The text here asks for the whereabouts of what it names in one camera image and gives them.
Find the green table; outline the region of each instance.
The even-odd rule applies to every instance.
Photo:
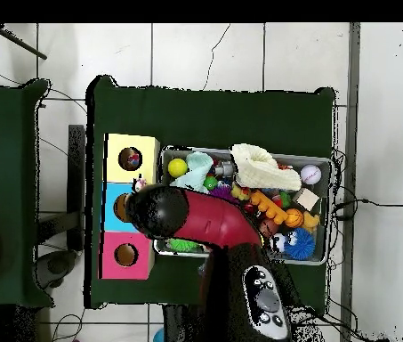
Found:
[[[50,306],[36,285],[36,106],[48,87],[0,87],[0,304]]]
[[[93,154],[87,159],[86,177],[92,181],[87,182],[86,226],[94,227],[85,239],[91,257],[86,258],[86,304],[197,304],[196,258],[156,256],[146,281],[97,278],[103,135],[148,135],[161,146],[227,149],[234,143],[249,143],[271,153],[329,158],[334,91],[250,94],[123,88],[114,83],[111,77],[97,77],[87,89],[87,154]],[[303,303],[324,312],[326,265],[289,265],[289,270]]]

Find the white plush toy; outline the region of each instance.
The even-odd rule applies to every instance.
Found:
[[[241,187],[298,191],[301,177],[293,169],[279,169],[277,161],[265,149],[250,144],[234,144],[231,155],[238,166],[236,181]]]

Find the white ball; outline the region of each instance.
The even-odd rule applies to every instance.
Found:
[[[303,183],[313,185],[317,183],[320,179],[321,171],[319,170],[319,167],[308,165],[301,170],[301,180]]]

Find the orange toy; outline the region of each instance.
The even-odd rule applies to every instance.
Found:
[[[284,210],[282,210],[259,190],[254,191],[250,197],[250,201],[254,206],[258,206],[260,211],[266,211],[266,216],[269,219],[274,219],[275,224],[282,224],[288,218],[288,214]]]
[[[288,227],[297,228],[304,223],[304,216],[297,208],[289,208],[286,213],[288,218],[285,220],[285,224]]]

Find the plastic bin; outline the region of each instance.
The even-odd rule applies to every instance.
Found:
[[[219,161],[231,161],[231,154],[229,150],[211,150],[206,148],[196,148],[191,147],[187,149],[180,149],[173,146],[166,146],[160,152],[160,170],[158,173],[158,180],[163,184],[170,184],[173,178],[168,174],[167,166],[172,159],[181,158],[185,159],[190,153],[194,151],[201,151],[207,153],[213,159]],[[293,166],[293,169],[298,173],[301,169],[312,164],[321,170],[321,179],[318,183],[314,185],[303,184],[302,187],[306,187],[320,197],[317,205],[312,209],[311,213],[319,214],[320,223],[317,230],[313,233],[315,239],[315,251],[310,259],[304,261],[293,260],[288,256],[276,255],[275,253],[269,253],[272,259],[277,259],[284,261],[287,264],[298,264],[298,265],[322,265],[327,261],[329,242],[327,237],[327,228],[330,221],[330,188],[333,181],[332,174],[333,163],[330,159],[325,158],[313,158],[306,156],[293,156],[293,155],[278,155],[271,154],[272,157],[281,164]],[[186,257],[203,257],[206,258],[207,254],[203,249],[194,250],[189,253],[177,253],[166,246],[164,240],[155,240],[154,248],[158,254],[168,255],[168,256],[186,256]]]

